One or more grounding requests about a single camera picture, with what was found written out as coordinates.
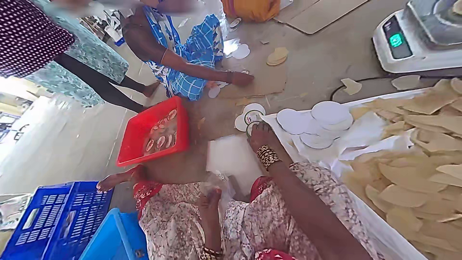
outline bangle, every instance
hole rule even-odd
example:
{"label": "bangle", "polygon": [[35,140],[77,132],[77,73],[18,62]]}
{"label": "bangle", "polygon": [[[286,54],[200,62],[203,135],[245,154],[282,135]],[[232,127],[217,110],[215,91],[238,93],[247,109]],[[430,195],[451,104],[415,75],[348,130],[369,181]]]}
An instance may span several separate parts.
{"label": "bangle", "polygon": [[268,145],[263,145],[257,150],[258,159],[263,166],[268,170],[268,167],[279,160],[277,153]]}
{"label": "bangle", "polygon": [[211,250],[207,247],[202,248],[202,252],[199,256],[200,260],[219,260],[223,257],[223,250],[220,250],[220,252]]}
{"label": "bangle", "polygon": [[232,75],[234,71],[227,70],[226,71],[226,83],[231,84],[232,83]]}

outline black leggings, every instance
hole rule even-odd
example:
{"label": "black leggings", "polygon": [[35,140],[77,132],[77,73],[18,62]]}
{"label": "black leggings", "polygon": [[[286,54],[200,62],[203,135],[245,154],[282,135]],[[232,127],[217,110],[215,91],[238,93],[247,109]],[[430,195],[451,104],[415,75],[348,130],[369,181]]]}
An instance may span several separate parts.
{"label": "black leggings", "polygon": [[115,86],[111,85],[111,83],[136,90],[140,93],[143,93],[146,87],[145,85],[140,84],[127,76],[123,78],[121,83],[117,83],[109,77],[64,53],[55,57],[54,61],[87,83],[105,101],[114,105],[125,107],[137,113],[143,111],[143,105],[131,100]]}

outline yellow bag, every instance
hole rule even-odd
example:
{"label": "yellow bag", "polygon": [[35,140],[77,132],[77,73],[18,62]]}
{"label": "yellow bag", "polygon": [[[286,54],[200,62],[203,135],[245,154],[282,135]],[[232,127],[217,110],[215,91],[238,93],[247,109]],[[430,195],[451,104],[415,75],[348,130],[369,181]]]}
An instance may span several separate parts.
{"label": "yellow bag", "polygon": [[281,0],[221,0],[223,10],[231,18],[265,22],[279,13]]}

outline red plastic crate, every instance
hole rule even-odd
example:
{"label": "red plastic crate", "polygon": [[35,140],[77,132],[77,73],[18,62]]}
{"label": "red plastic crate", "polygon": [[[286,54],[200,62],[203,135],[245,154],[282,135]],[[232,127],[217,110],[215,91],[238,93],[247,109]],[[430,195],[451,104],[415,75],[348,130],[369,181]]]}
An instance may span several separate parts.
{"label": "red plastic crate", "polygon": [[[176,109],[177,129],[175,145],[165,150],[143,156],[145,138],[151,128],[165,118],[170,111]],[[185,151],[189,148],[189,123],[186,109],[181,105],[180,97],[169,98],[166,101],[139,113],[132,117],[123,134],[117,166],[127,166],[135,163],[151,161],[162,156]]]}

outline digital weighing scale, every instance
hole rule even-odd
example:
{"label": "digital weighing scale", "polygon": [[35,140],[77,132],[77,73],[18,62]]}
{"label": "digital weighing scale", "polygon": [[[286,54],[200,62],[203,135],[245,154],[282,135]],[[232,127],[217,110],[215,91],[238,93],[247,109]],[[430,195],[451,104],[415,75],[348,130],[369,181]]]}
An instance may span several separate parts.
{"label": "digital weighing scale", "polygon": [[410,0],[372,38],[384,70],[408,73],[462,67],[462,15],[457,0]]}

